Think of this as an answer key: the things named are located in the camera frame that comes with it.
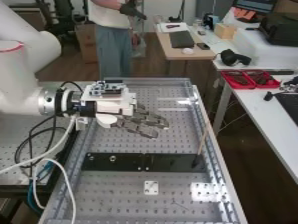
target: black case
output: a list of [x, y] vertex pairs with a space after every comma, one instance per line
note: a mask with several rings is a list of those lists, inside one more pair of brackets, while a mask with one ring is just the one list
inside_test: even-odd
[[262, 19], [259, 30], [268, 43], [298, 47], [298, 14], [268, 14]]

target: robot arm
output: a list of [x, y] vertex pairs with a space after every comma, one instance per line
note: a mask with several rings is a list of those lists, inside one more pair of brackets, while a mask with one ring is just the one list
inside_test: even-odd
[[[0, 27], [4, 26], [5, 21], [9, 21], [17, 29], [17, 31], [13, 31], [9, 27], [9, 35], [5, 34], [5, 30], [0, 29], [1, 113], [19, 115], [55, 114], [65, 117], [75, 113], [77, 120], [85, 121], [83, 118], [93, 117], [103, 128], [125, 128], [131, 133], [147, 138], [156, 138], [156, 131], [147, 126], [164, 129], [168, 127], [168, 123], [164, 118], [146, 111], [145, 107], [137, 103], [135, 93], [129, 92], [121, 81], [94, 82], [86, 86], [82, 93], [66, 88], [39, 87], [33, 72], [58, 56], [59, 43], [47, 32], [41, 35], [34, 31], [1, 2], [0, 21]], [[42, 50], [37, 54], [39, 48], [31, 43], [41, 42]], [[49, 54], [51, 48], [55, 49], [54, 54], [45, 57], [43, 55]]]

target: person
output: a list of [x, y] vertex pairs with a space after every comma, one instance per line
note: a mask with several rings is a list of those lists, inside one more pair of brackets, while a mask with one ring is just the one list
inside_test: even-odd
[[129, 77], [131, 73], [131, 17], [146, 19], [135, 0], [89, 0], [89, 20], [95, 23], [95, 45], [101, 79]]

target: keyboard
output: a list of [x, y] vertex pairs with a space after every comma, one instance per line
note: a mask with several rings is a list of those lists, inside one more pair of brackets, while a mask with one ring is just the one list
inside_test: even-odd
[[192, 48], [194, 41], [188, 31], [170, 33], [170, 43], [172, 48]]
[[275, 95], [275, 97], [298, 126], [298, 94], [279, 93]]

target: small white block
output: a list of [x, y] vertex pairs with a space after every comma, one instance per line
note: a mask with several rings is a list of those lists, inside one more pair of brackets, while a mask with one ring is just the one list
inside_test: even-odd
[[143, 182], [143, 194], [158, 195], [158, 181], [147, 180]]

